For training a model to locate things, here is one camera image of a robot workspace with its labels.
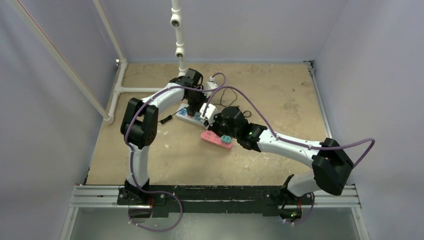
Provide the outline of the teal white plug adapter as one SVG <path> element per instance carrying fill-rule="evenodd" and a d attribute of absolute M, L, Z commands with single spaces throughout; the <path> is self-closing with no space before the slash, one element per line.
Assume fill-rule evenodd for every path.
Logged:
<path fill-rule="evenodd" d="M 227 144 L 227 145 L 229 145 L 232 142 L 232 138 L 228 135 L 223 135 L 220 139 L 224 144 Z"/>

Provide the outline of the pink triangular power socket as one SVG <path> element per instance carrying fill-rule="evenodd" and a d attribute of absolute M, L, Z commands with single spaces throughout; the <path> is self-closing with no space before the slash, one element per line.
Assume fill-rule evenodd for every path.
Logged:
<path fill-rule="evenodd" d="M 211 143 L 213 145 L 225 148 L 225 149 L 231 149 L 233 147 L 232 142 L 230 144 L 224 144 L 221 141 L 221 137 L 217 136 L 215 133 L 213 133 L 210 130 L 206 130 L 204 131 L 201 135 L 200 135 L 201 139 Z"/>

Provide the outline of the white multicolour power strip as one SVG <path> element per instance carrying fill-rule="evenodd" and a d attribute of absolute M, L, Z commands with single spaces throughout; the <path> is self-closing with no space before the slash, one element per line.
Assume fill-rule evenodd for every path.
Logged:
<path fill-rule="evenodd" d="M 193 124 L 193 125 L 196 125 L 198 127 L 205 129 L 206 127 L 204 126 L 204 123 L 200 119 L 201 113 L 195 112 L 193 116 L 188 115 L 188 113 L 187 113 L 187 107 L 188 106 L 189 105 L 186 104 L 186 103 L 181 103 L 180 106 L 177 109 L 178 112 L 175 114 L 175 117 L 177 119 L 180 119 L 182 121 L 188 122 L 190 124 Z"/>

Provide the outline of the black power adapter with switch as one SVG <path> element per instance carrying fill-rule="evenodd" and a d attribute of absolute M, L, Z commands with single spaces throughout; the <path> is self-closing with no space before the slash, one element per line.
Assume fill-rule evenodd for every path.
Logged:
<path fill-rule="evenodd" d="M 194 115 L 188 114 L 187 107 L 182 107 L 182 108 L 178 109 L 178 111 L 176 111 L 175 113 L 168 115 L 167 117 L 159 120 L 158 122 L 161 123 L 162 125 L 164 125 L 166 122 L 170 121 L 174 116 L 185 117 L 185 118 L 188 118 L 188 119 L 194 119 L 195 118 Z"/>

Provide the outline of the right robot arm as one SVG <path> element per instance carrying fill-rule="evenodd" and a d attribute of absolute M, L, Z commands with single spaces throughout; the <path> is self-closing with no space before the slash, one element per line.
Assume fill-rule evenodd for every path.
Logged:
<path fill-rule="evenodd" d="M 289 176 L 280 196 L 288 204 L 301 196 L 322 190 L 339 196 L 343 192 L 354 164 L 337 141 L 308 141 L 290 136 L 276 137 L 270 128 L 248 122 L 241 110 L 230 106 L 219 111 L 203 104 L 200 118 L 208 130 L 218 136 L 229 136 L 246 150 L 280 155 L 308 166 L 311 170 Z"/>

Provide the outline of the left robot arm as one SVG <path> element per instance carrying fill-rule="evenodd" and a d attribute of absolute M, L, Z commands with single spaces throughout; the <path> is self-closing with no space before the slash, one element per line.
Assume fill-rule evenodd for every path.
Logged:
<path fill-rule="evenodd" d="M 207 101 L 202 83 L 203 75 L 190 68 L 185 75 L 173 78 L 151 96 L 130 99 L 120 127 L 129 149 L 129 173 L 124 183 L 124 197 L 138 205 L 148 201 L 148 155 L 157 135 L 159 114 L 186 100 L 188 106 L 185 111 L 194 117 Z"/>

